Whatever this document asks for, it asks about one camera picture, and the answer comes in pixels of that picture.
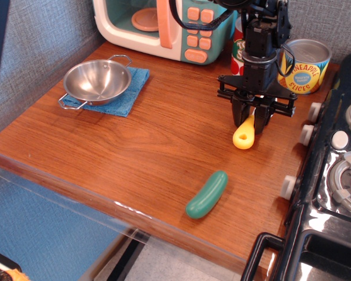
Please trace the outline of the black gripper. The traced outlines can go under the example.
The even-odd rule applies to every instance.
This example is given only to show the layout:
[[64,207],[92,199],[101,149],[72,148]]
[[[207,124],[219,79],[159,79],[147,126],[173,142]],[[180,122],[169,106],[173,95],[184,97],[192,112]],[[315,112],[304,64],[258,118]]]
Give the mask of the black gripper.
[[259,135],[273,114],[292,117],[297,95],[277,81],[278,55],[254,57],[243,55],[244,72],[241,76],[218,77],[218,96],[232,103],[233,121],[240,127],[254,107],[254,133]]

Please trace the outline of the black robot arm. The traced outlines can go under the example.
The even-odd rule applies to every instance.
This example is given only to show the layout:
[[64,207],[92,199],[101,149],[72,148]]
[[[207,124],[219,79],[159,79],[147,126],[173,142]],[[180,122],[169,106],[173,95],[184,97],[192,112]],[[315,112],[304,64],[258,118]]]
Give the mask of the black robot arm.
[[220,1],[240,12],[245,49],[243,74],[219,76],[219,97],[232,103],[233,120],[241,126],[254,113],[254,132],[259,135],[273,114],[291,117],[297,95],[280,85],[278,76],[289,76],[279,63],[281,50],[290,51],[286,41],[292,28],[287,1]]

